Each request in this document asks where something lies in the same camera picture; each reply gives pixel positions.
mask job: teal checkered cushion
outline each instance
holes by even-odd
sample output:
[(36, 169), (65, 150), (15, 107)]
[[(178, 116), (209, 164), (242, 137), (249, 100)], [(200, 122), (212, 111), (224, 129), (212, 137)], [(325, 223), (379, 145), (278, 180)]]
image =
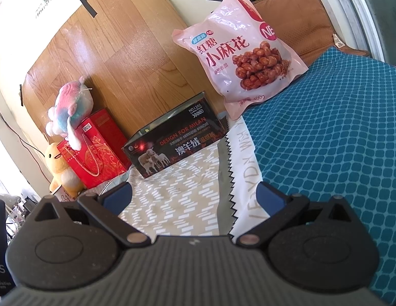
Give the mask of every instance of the teal checkered cushion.
[(396, 68), (330, 48), (243, 115), (263, 179), (313, 201), (345, 196), (378, 245), (371, 289), (396, 299)]

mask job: white sticker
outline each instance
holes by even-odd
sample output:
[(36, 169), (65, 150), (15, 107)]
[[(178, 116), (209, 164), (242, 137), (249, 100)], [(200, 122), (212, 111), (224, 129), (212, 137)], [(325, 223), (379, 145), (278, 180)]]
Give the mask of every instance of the white sticker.
[(87, 123), (84, 127), (83, 127), (83, 131), (86, 132), (88, 130), (90, 130), (92, 128), (92, 126), (90, 125), (90, 123)]
[(259, 205), (256, 199), (256, 187), (263, 180), (258, 160), (255, 156), (255, 145), (243, 117), (240, 117), (226, 134), (231, 150), (231, 191), (232, 206), (237, 217), (229, 232), (233, 242), (251, 228), (268, 219), (270, 215)]
[(338, 38), (338, 36), (336, 34), (333, 34), (333, 38), (334, 38), (334, 44), (338, 47), (344, 47), (345, 44), (340, 40), (340, 38)]

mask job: metal screw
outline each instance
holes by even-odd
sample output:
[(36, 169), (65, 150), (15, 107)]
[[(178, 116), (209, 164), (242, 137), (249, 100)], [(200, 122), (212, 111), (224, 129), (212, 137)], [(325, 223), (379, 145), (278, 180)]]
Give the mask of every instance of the metal screw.
[(256, 245), (260, 242), (260, 238), (257, 235), (247, 234), (239, 238), (239, 241), (244, 245)]
[(139, 244), (147, 240), (147, 236), (143, 233), (131, 233), (127, 236), (130, 243)]

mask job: white patterned cloth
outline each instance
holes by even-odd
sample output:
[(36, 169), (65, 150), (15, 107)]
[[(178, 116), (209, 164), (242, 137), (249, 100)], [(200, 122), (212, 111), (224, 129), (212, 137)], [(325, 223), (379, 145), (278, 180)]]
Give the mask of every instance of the white patterned cloth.
[(255, 156), (255, 145), (243, 117), (230, 121), (230, 130), (226, 141), (230, 149), (230, 171), (233, 178), (231, 191), (232, 208), (236, 210), (230, 234), (235, 242), (251, 228), (268, 219), (269, 214), (259, 205), (256, 199), (256, 188), (263, 180), (258, 160)]
[(147, 234), (219, 235), (219, 154), (217, 143), (144, 179), (131, 168), (131, 203), (119, 217)]

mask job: brown seat cushion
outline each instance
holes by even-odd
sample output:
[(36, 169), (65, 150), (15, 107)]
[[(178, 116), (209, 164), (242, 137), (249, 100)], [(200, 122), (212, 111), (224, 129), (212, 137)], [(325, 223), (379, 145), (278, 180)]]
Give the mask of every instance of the brown seat cushion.
[[(333, 24), (320, 0), (258, 0), (254, 3), (262, 18), (310, 66), (334, 45)], [(369, 56), (369, 52), (340, 48), (342, 52)]]

